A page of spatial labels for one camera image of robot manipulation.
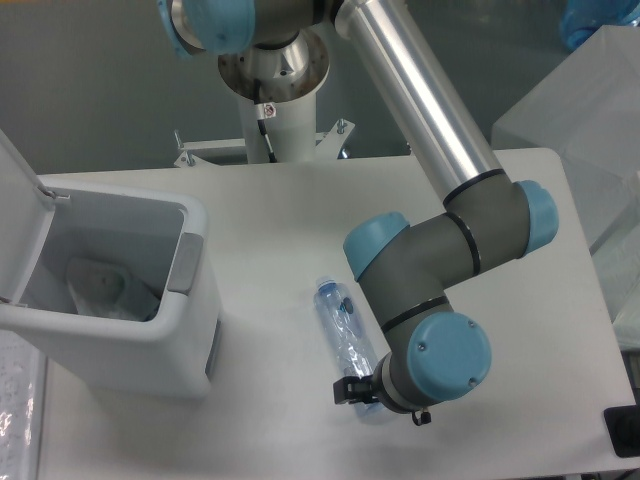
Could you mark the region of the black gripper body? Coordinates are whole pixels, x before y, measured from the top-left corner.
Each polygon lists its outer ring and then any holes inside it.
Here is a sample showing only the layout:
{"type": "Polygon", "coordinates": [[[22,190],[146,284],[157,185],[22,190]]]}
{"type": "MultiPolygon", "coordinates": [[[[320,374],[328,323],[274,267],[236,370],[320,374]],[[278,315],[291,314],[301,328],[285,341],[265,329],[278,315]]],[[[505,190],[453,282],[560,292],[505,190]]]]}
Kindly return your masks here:
{"type": "Polygon", "coordinates": [[[380,400],[374,391],[371,377],[351,377],[349,380],[349,403],[376,404],[380,400]]]}

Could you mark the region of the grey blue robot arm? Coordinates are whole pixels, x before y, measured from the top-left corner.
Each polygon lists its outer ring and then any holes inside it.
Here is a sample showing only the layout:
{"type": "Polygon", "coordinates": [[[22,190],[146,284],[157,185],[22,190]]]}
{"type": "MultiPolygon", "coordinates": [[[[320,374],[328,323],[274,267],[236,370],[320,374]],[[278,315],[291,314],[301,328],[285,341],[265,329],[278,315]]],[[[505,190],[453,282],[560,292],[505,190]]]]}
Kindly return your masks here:
{"type": "Polygon", "coordinates": [[[362,59],[438,194],[443,212],[417,225],[397,212],[352,230],[343,250],[389,345],[368,346],[336,323],[342,377],[336,404],[381,405],[427,424],[430,408],[473,391],[491,366],[482,328],[447,290],[548,245],[559,228],[550,193],[512,181],[401,1],[161,1],[173,51],[214,55],[226,85],[249,103],[247,158],[298,158],[297,134],[275,125],[288,101],[315,92],[328,57],[314,27],[329,23],[362,59]]]}

